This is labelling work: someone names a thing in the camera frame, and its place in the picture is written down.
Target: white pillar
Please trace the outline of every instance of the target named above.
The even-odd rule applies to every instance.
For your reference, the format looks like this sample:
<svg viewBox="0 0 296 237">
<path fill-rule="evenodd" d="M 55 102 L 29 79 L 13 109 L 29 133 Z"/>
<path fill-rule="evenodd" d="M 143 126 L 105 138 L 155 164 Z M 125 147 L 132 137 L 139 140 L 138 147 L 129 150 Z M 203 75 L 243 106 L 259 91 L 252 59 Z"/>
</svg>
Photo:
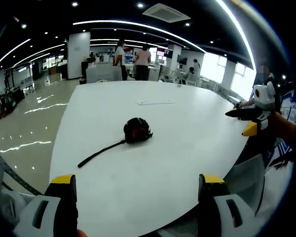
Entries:
<svg viewBox="0 0 296 237">
<path fill-rule="evenodd" d="M 235 75 L 236 63 L 227 60 L 225 73 L 222 78 L 222 87 L 226 90 L 231 89 L 231 84 L 233 81 L 233 76 Z"/>
<path fill-rule="evenodd" d="M 68 42 L 68 79 L 82 76 L 81 62 L 89 57 L 90 32 L 69 35 Z"/>
<path fill-rule="evenodd" d="M 167 67 L 170 70 L 174 71 L 177 68 L 177 59 L 178 59 L 178 55 L 181 54 L 182 48 L 175 44 L 168 45 L 168 48 L 173 50 L 173 55 L 172 55 L 172 58 L 167 58 Z"/>
</svg>

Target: human arm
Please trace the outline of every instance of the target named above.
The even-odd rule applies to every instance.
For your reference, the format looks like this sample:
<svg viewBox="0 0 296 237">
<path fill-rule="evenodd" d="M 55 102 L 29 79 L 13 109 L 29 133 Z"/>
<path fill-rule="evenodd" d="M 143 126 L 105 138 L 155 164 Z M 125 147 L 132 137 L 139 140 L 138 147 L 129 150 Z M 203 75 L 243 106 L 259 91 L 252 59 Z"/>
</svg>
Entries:
<svg viewBox="0 0 296 237">
<path fill-rule="evenodd" d="M 282 138 L 292 149 L 296 148 L 296 125 L 286 120 L 280 113 L 272 112 L 269 117 L 274 135 Z"/>
<path fill-rule="evenodd" d="M 115 63 L 113 64 L 113 66 L 117 66 L 118 63 L 119 63 L 121 60 L 122 60 L 122 55 L 118 55 L 118 56 L 116 57 L 116 60 L 115 60 Z"/>
</svg>

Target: glossy floor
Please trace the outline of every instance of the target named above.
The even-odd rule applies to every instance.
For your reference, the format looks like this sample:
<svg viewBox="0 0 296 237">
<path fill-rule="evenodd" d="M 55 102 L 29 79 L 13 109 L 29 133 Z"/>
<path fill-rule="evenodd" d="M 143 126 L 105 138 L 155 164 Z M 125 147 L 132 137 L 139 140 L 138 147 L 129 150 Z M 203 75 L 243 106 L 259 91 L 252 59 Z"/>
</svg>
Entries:
<svg viewBox="0 0 296 237">
<path fill-rule="evenodd" d="M 26 182 L 44 192 L 54 141 L 61 118 L 78 80 L 64 80 L 60 74 L 35 80 L 29 93 L 15 110 L 0 119 L 0 154 Z M 29 193 L 5 173 L 12 189 Z"/>
</svg>

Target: white table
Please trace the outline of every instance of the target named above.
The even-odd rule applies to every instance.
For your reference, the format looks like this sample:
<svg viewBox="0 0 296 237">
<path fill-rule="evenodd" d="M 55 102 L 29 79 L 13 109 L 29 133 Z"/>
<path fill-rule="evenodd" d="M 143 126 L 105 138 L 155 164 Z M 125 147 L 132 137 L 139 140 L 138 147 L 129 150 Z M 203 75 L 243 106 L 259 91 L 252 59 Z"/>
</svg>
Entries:
<svg viewBox="0 0 296 237">
<path fill-rule="evenodd" d="M 171 100 L 173 104 L 141 105 Z M 247 138 L 246 122 L 225 116 L 233 105 L 212 91 L 152 81 L 79 85 L 63 115 L 50 180 L 76 175 L 78 228 L 88 236 L 136 237 L 197 205 L 201 173 L 225 177 Z M 78 163 L 123 137 L 124 124 L 145 119 L 153 137 Z"/>
</svg>

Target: chair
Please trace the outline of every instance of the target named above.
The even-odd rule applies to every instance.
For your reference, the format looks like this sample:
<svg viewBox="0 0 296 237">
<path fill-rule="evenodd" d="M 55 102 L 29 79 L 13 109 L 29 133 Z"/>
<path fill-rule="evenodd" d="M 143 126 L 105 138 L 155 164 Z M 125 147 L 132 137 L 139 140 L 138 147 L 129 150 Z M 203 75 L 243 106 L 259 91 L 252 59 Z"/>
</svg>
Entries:
<svg viewBox="0 0 296 237">
<path fill-rule="evenodd" d="M 196 82 L 198 80 L 198 77 L 194 74 L 190 74 L 186 79 L 186 85 L 193 85 L 196 86 Z"/>
<path fill-rule="evenodd" d="M 231 194 L 239 195 L 256 214 L 264 188 L 264 162 L 261 154 L 235 165 L 224 178 Z"/>
</svg>

